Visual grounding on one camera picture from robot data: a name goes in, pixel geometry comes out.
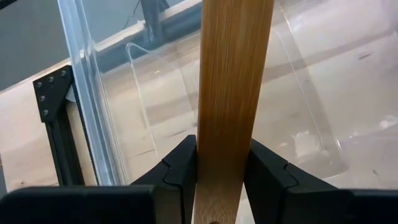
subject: black metal frame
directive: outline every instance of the black metal frame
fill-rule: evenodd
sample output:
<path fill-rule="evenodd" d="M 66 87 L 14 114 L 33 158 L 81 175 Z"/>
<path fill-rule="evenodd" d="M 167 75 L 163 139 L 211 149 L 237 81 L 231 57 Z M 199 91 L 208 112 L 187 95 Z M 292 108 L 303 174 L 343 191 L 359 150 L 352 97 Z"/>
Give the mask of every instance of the black metal frame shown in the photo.
<path fill-rule="evenodd" d="M 72 67 L 64 66 L 33 81 L 33 85 L 40 118 L 45 123 L 49 137 L 59 185 L 84 185 L 65 99 L 71 87 L 76 91 Z"/>
<path fill-rule="evenodd" d="M 30 187 L 7 194 L 0 222 L 190 223 L 196 160 L 196 137 L 187 136 L 130 186 Z M 337 189 L 254 140 L 244 184 L 256 223 L 398 222 L 398 190 Z"/>

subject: gray wall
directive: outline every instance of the gray wall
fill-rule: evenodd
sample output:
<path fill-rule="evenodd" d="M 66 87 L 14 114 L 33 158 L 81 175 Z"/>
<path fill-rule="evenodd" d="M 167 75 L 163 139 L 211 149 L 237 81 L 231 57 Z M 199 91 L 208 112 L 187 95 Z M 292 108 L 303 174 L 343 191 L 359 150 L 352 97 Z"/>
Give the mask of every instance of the gray wall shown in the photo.
<path fill-rule="evenodd" d="M 67 57 L 56 0 L 18 0 L 0 10 L 0 90 Z"/>
<path fill-rule="evenodd" d="M 167 1 L 172 6 L 181 0 Z M 127 26 L 136 23 L 129 17 L 138 0 L 83 2 L 95 42 L 121 31 L 127 20 Z M 143 19 L 141 6 L 135 17 Z M 67 57 L 57 0 L 18 0 L 0 10 L 0 90 Z"/>

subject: wood grain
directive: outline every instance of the wood grain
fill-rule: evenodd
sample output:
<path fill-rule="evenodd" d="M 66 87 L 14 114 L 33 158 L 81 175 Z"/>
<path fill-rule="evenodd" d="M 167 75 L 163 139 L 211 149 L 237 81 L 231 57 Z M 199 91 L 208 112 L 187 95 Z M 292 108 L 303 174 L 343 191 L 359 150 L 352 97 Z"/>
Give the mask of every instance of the wood grain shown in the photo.
<path fill-rule="evenodd" d="M 273 5 L 203 1 L 195 224 L 235 223 Z"/>

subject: light wood surface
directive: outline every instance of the light wood surface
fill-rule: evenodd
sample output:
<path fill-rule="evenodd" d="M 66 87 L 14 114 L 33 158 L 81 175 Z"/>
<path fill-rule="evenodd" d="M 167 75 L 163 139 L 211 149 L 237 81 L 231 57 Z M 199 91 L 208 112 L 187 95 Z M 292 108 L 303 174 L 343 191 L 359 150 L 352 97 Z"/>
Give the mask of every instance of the light wood surface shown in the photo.
<path fill-rule="evenodd" d="M 195 224 L 236 221 L 273 5 L 203 1 Z"/>

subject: clear plastic bin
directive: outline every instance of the clear plastic bin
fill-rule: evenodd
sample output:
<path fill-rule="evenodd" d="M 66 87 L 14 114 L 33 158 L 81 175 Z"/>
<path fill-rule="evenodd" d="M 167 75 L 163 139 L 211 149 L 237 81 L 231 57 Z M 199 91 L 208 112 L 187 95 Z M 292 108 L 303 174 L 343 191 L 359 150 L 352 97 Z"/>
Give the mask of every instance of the clear plastic bin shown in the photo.
<path fill-rule="evenodd" d="M 148 2 L 58 0 L 103 185 L 134 181 L 197 130 L 201 1 Z M 337 187 L 398 187 L 394 9 L 276 0 L 253 138 Z"/>

